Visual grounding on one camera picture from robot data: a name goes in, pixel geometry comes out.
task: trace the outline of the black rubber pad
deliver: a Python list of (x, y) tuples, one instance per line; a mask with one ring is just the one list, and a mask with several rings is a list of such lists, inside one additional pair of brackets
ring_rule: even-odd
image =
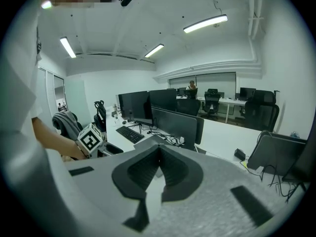
[(73, 170), (69, 170), (69, 173), (72, 176), (77, 176), (77, 175), (81, 175), (90, 171), (93, 171), (94, 169), (92, 167), (84, 167), (84, 168), (77, 168), (77, 169), (73, 169)]
[(231, 192), (257, 227), (273, 217), (264, 205), (245, 186), (233, 188), (231, 189)]

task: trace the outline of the keyboard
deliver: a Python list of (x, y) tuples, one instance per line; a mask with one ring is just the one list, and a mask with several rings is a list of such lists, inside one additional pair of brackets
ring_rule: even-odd
[(119, 129), (117, 129), (117, 132), (134, 144), (144, 138), (144, 135), (135, 132), (134, 130), (126, 126), (120, 127)]

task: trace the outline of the hand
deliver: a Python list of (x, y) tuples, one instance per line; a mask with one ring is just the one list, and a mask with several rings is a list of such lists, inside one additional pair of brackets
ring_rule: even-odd
[(82, 145), (80, 145), (80, 143), (78, 143), (78, 145), (80, 148), (78, 148), (75, 141), (71, 141), (71, 144), (67, 147), (64, 147), (62, 150), (59, 151), (59, 153), (63, 156), (70, 156), (78, 160), (84, 160), (89, 155), (89, 153)]

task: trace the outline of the person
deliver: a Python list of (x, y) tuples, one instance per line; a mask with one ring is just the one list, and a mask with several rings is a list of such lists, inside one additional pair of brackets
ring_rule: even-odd
[[(41, 42), (38, 33), (38, 17), (41, 5), (47, 0), (27, 0), (16, 14), (0, 49), (0, 84), (5, 94), (1, 108), (0, 131), (21, 131), (29, 140), (37, 140), (46, 149), (58, 151), (63, 156), (85, 159), (87, 152), (67, 139), (50, 130), (39, 118), (42, 109), (36, 100), (35, 85), (38, 61), (41, 59)], [(54, 6), (83, 0), (49, 0)], [(12, 85), (19, 85), (14, 91)], [(16, 108), (17, 103), (24, 109)]]
[(190, 81), (190, 85), (189, 85), (186, 89), (196, 89), (196, 88), (197, 88), (197, 87), (195, 86), (194, 81), (191, 80), (191, 81)]
[(195, 86), (194, 81), (191, 80), (191, 81), (190, 81), (190, 84), (189, 84), (189, 86), (186, 88), (186, 90), (188, 90), (188, 89), (196, 89), (196, 88), (197, 88), (197, 87)]
[(63, 107), (61, 106), (61, 104), (60, 104), (60, 103), (58, 104), (57, 108), (58, 108), (58, 111), (59, 111), (59, 112), (61, 112), (61, 111), (62, 111), (62, 109), (63, 109)]

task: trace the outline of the ceiling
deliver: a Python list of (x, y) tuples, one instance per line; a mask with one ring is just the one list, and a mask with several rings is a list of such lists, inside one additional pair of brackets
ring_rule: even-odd
[(54, 7), (43, 10), (39, 35), (43, 49), (68, 58), (59, 39), (66, 36), (75, 53), (107, 53), (145, 59), (148, 51), (165, 47), (150, 57), (156, 61), (177, 49), (210, 44), (222, 36), (246, 34), (248, 0), (217, 0), (228, 22), (186, 34), (183, 28), (220, 14), (213, 0), (133, 0), (127, 7), (119, 1), (95, 3), (91, 8)]

